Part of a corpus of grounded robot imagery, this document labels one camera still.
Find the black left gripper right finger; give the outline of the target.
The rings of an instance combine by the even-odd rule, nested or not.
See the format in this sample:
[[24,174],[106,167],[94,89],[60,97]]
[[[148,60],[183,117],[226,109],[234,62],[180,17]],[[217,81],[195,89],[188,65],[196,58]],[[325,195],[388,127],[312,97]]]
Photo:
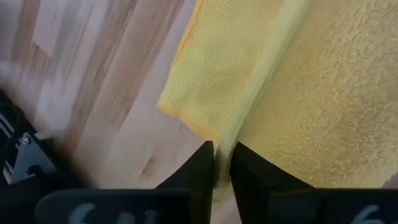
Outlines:
[[234,148],[229,174],[243,223],[266,222],[271,192],[285,193],[312,188],[240,142]]

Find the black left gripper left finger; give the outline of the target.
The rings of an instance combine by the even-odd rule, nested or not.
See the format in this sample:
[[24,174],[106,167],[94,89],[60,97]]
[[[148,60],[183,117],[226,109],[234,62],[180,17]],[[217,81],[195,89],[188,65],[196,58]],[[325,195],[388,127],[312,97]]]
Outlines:
[[214,146],[205,141],[170,177],[157,186],[174,195],[160,209],[157,223],[210,222],[215,175]]

